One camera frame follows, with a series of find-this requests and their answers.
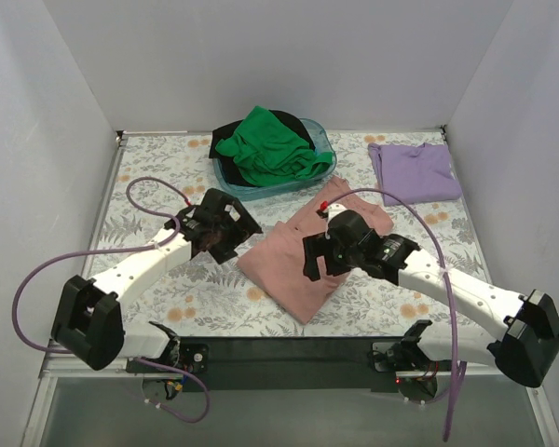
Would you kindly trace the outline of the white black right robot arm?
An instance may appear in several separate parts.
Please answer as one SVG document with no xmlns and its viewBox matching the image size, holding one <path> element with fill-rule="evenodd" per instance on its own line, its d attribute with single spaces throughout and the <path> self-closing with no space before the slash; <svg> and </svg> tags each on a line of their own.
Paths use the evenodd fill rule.
<svg viewBox="0 0 559 447">
<path fill-rule="evenodd" d="M 303 239 L 305 277 L 317 281 L 322 272 L 340 276 L 360 269 L 448 305 L 479 327 L 452 338 L 439 336 L 430 320 L 421 319 L 381 353 L 380 364 L 420 371 L 432 363 L 459 360 L 495 366 L 522 386 L 541 386 L 559 353 L 559 315 L 550 295 L 507 291 L 459 270 L 445 270 L 413 240 L 380 236 L 359 213 L 341 205 L 330 206 L 321 217 L 326 229 Z M 323 269 L 319 259 L 325 262 Z"/>
</svg>

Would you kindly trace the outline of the pink graphic t-shirt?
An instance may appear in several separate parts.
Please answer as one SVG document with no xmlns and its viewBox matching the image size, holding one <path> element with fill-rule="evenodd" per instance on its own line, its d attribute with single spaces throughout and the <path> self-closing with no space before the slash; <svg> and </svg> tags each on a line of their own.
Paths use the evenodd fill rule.
<svg viewBox="0 0 559 447">
<path fill-rule="evenodd" d="M 320 260 L 320 280 L 312 281 L 305 277 L 303 238 L 324 230 L 325 223 L 317 215 L 321 203 L 349 190 L 346 180 L 332 177 L 306 205 L 288 221 L 277 222 L 267 236 L 240 256 L 237 262 L 248 280 L 301 324 L 309 323 L 330 295 L 348 278 L 346 274 L 337 277 L 326 275 L 323 260 Z"/>
</svg>

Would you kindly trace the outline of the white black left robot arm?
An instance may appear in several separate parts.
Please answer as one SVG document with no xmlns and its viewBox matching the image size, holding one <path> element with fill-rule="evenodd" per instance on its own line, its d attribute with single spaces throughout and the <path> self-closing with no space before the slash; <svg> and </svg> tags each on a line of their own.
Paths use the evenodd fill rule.
<svg viewBox="0 0 559 447">
<path fill-rule="evenodd" d="M 202 252 L 223 264 L 261 231 L 237 198 L 207 190 L 199 204 L 170 217 L 145 246 L 120 263 L 89 279 L 67 280 L 52 325 L 53 340 L 94 371 L 122 358 L 146 358 L 157 371 L 172 371 L 181 363 L 179 335 L 161 323 L 127 324 L 124 315 L 174 268 Z"/>
</svg>

